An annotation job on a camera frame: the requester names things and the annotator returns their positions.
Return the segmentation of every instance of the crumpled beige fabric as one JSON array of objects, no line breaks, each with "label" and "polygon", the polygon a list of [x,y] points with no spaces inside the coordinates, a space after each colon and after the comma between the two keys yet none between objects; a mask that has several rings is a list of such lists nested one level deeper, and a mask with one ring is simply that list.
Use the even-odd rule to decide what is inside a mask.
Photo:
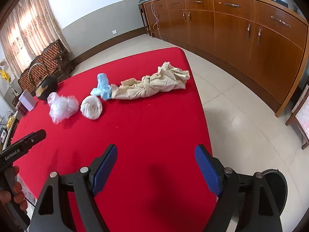
[{"label": "crumpled beige fabric", "polygon": [[112,84],[112,99],[146,98],[159,91],[185,89],[189,78],[189,71],[183,71],[165,62],[158,67],[157,73],[151,76],[146,75],[141,81],[130,78],[122,81],[120,87]]}]

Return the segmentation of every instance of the white container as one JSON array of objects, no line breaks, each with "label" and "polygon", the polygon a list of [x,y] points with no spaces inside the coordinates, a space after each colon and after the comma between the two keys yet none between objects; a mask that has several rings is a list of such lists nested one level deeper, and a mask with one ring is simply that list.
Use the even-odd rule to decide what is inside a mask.
[{"label": "white container", "polygon": [[28,111],[31,111],[37,104],[36,100],[32,95],[28,92],[28,90],[24,90],[24,92],[20,95],[20,102],[27,108]]}]

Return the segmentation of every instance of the sunlit curtain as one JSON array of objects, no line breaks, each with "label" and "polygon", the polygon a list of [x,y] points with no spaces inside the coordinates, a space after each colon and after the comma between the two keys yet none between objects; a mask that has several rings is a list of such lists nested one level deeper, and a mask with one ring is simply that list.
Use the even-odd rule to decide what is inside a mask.
[{"label": "sunlit curtain", "polygon": [[0,42],[13,73],[19,77],[57,39],[70,52],[60,30],[48,0],[20,0],[0,30]]}]

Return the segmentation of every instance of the light blue plastic bag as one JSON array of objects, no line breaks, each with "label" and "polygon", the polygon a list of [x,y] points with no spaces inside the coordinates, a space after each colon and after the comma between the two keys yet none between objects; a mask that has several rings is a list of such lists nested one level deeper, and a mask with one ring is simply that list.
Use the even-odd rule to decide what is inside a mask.
[{"label": "light blue plastic bag", "polygon": [[93,88],[90,95],[101,96],[103,100],[108,100],[112,96],[112,88],[105,73],[98,74],[98,87]]}]

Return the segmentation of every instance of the red table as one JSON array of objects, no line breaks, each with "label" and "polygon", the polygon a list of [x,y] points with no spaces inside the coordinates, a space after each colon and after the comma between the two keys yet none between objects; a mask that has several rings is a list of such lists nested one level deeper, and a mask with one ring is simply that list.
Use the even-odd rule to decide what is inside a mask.
[{"label": "red table", "polygon": [[[157,72],[165,61],[189,70],[185,90],[158,93],[132,101],[109,100],[92,121],[80,111],[58,125],[49,106],[39,101],[18,125],[13,141],[46,130],[44,141],[20,158],[20,176],[38,198],[50,172],[73,173],[101,156],[108,144],[118,159],[97,206],[111,232],[200,232],[216,204],[194,158],[194,148],[211,143],[203,108],[184,52],[168,48],[122,58],[71,77],[59,84],[59,95],[74,95],[79,103],[106,73],[111,84]],[[84,228],[70,197],[78,231]]]}]

